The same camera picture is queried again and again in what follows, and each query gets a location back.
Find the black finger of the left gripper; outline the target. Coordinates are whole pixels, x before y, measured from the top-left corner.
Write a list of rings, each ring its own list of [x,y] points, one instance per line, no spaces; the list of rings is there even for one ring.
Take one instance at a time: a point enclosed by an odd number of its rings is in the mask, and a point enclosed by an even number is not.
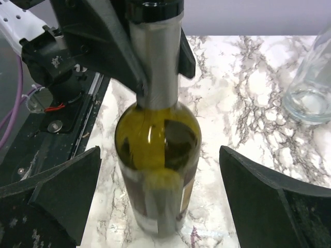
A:
[[[85,67],[115,78],[137,96],[147,93],[147,77],[128,37],[125,1],[87,1],[95,24]]]
[[[184,30],[181,29],[178,72],[188,79],[193,79],[195,77],[195,68],[195,57]]]

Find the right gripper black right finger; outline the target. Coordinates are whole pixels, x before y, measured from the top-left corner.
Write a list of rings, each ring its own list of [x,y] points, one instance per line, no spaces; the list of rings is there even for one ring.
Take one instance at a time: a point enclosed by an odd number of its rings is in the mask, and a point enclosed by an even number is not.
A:
[[[330,189],[291,178],[227,146],[222,179],[241,247],[330,247]]]

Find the clear bottle silver stopper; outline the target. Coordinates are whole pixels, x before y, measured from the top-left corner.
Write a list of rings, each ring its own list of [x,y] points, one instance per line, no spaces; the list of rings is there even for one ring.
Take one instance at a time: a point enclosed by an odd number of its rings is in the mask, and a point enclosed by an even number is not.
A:
[[[308,125],[330,121],[330,24],[315,38],[282,102],[296,121]]]

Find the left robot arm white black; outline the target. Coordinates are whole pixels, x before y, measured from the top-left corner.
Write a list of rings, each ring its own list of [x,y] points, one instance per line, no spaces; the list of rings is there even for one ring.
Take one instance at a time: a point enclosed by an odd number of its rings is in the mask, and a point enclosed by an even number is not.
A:
[[[133,50],[129,23],[168,21],[184,12],[183,1],[52,1],[58,28],[50,28],[30,11],[37,4],[1,1],[1,33],[33,80],[64,105],[83,93],[75,65],[146,94],[147,77]]]

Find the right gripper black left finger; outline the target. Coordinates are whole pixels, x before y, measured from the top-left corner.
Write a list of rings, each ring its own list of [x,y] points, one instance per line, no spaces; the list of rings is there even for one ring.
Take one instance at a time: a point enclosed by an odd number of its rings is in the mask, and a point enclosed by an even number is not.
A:
[[[1,187],[1,247],[81,244],[101,166],[100,147]]]

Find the green bottle silver neck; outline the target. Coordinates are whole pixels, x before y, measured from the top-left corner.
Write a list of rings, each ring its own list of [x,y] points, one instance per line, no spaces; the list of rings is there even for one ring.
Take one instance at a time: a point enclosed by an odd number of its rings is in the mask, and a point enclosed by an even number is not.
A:
[[[136,222],[161,238],[183,225],[202,143],[196,117],[178,99],[183,16],[129,23],[148,90],[122,114],[114,137]]]

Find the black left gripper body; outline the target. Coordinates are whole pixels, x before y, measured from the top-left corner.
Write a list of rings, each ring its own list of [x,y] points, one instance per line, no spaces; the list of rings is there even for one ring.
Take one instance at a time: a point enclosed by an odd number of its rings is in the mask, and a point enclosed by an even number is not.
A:
[[[73,69],[75,65],[85,67],[90,38],[96,33],[86,2],[51,1],[59,27],[43,25],[43,34],[31,41],[22,39],[23,62],[33,80],[46,87],[56,103],[74,101],[82,92]]]

